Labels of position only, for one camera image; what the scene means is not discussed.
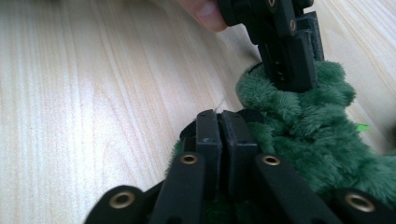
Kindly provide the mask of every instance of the fingertip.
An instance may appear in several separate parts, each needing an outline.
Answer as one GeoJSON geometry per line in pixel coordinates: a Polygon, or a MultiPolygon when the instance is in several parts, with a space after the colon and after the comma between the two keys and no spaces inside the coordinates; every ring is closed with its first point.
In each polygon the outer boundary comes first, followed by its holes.
{"type": "Polygon", "coordinates": [[[212,32],[220,32],[227,28],[224,19],[221,17],[219,6],[215,1],[207,1],[195,13],[195,18],[207,30],[212,32]]]}

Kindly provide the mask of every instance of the finger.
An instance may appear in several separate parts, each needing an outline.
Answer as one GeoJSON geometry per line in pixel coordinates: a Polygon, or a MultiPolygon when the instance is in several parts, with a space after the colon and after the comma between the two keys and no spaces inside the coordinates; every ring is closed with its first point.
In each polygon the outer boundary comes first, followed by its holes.
{"type": "Polygon", "coordinates": [[[227,28],[216,0],[177,0],[198,22],[212,32],[227,28]]]}

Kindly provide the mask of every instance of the wooden surface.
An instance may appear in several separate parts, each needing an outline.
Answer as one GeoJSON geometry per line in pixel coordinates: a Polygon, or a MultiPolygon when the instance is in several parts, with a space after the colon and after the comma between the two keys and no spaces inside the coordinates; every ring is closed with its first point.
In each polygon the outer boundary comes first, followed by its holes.
{"type": "MultiPolygon", "coordinates": [[[[348,115],[395,148],[396,2],[315,10],[358,93],[348,115]]],[[[174,1],[1,1],[0,223],[82,223],[107,190],[149,189],[198,112],[241,108],[258,61],[242,27],[209,33],[174,1]]]]}

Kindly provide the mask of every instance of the green fluffy fabric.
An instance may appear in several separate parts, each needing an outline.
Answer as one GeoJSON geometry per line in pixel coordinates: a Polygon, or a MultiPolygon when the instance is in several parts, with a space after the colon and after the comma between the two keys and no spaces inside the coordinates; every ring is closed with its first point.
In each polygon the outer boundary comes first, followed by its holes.
{"type": "Polygon", "coordinates": [[[287,160],[325,199],[335,189],[356,188],[396,208],[396,156],[377,156],[363,144],[345,108],[355,98],[338,63],[317,62],[319,87],[304,93],[279,91],[262,65],[248,70],[236,92],[245,108],[265,123],[249,123],[262,151],[287,160]]]}

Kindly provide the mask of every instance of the wooden table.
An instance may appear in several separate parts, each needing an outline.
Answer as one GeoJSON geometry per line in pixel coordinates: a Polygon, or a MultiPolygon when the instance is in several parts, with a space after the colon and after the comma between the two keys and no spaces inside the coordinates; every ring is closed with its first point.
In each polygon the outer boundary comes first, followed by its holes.
{"type": "MultiPolygon", "coordinates": [[[[395,148],[396,2],[315,10],[358,93],[348,115],[395,148]]],[[[81,223],[107,190],[149,189],[197,113],[241,108],[259,60],[243,27],[212,34],[174,1],[1,1],[0,223],[81,223]]]]}

